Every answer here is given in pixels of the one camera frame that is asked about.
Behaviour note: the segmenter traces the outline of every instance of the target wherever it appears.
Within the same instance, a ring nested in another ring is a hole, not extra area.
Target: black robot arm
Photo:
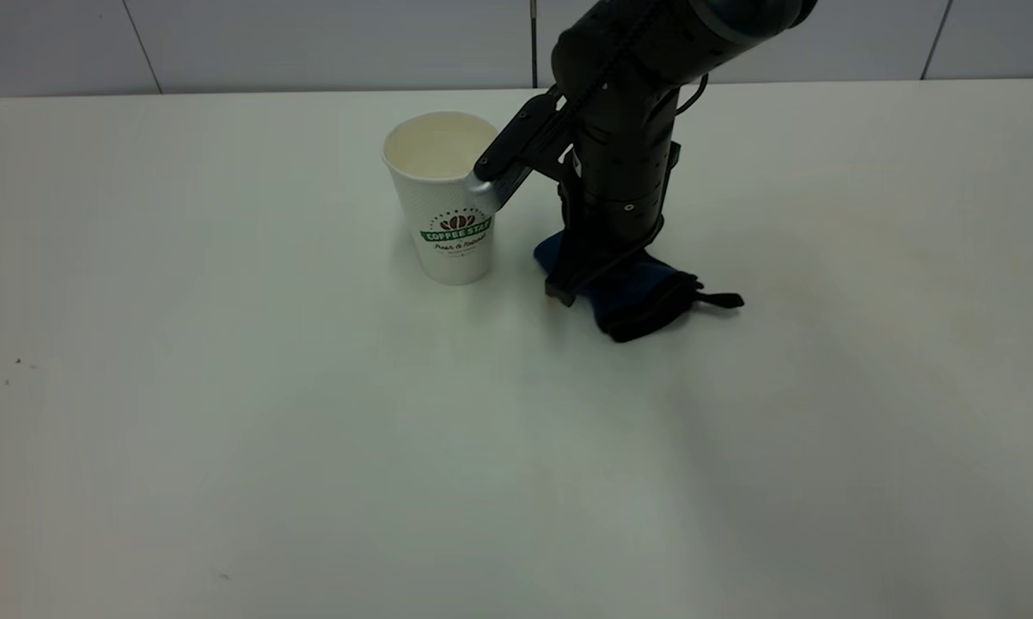
[[[571,305],[661,231],[681,87],[803,23],[815,3],[601,0],[560,35],[556,86],[525,103],[468,177],[489,214],[533,169],[559,182],[565,228],[547,295]]]

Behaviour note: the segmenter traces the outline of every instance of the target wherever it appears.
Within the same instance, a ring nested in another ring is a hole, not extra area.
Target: blue cloth
[[[559,261],[563,234],[559,233],[535,248],[536,262],[551,274]],[[705,295],[696,275],[685,274],[668,264],[639,251],[622,266],[598,278],[586,289],[596,326],[616,341],[630,341],[657,332],[688,312],[696,302],[725,309],[744,306],[739,295]]]

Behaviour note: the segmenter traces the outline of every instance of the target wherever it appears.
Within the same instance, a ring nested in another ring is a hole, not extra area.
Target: table surface
[[[531,91],[0,100],[0,619],[1033,617],[1033,81],[713,86],[614,345],[419,271],[382,137]]]

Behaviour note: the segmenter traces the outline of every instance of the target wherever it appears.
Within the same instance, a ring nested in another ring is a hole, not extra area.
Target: paper cup
[[[439,111],[403,122],[383,142],[417,255],[439,283],[473,282],[494,260],[493,217],[472,207],[465,181],[497,134],[477,116]]]

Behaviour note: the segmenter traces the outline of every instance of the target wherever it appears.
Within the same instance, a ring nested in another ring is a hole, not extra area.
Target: black cable
[[[690,109],[690,106],[693,106],[693,103],[696,102],[698,98],[700,98],[700,95],[703,95],[703,91],[708,89],[709,89],[709,74],[705,73],[703,78],[700,79],[700,87],[696,89],[696,94],[692,95],[692,97],[690,97],[687,101],[685,101],[685,104],[679,106],[678,116],[685,114],[686,111]]]

